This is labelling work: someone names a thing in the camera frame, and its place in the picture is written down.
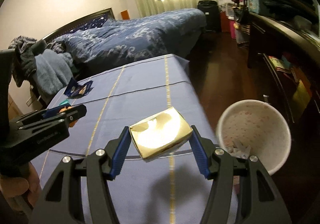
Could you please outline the person's left hand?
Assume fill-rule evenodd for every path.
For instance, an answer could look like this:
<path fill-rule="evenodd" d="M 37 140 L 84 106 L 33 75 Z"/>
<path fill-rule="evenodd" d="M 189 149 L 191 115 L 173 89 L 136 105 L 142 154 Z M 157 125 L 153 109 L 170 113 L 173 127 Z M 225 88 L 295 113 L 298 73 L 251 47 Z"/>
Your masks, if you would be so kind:
<path fill-rule="evenodd" d="M 1 177 L 1 192 L 13 210 L 22 210 L 14 197 L 27 193 L 28 202 L 34 207 L 41 191 L 39 175 L 31 162 L 29 162 L 29 176 L 27 178 Z"/>

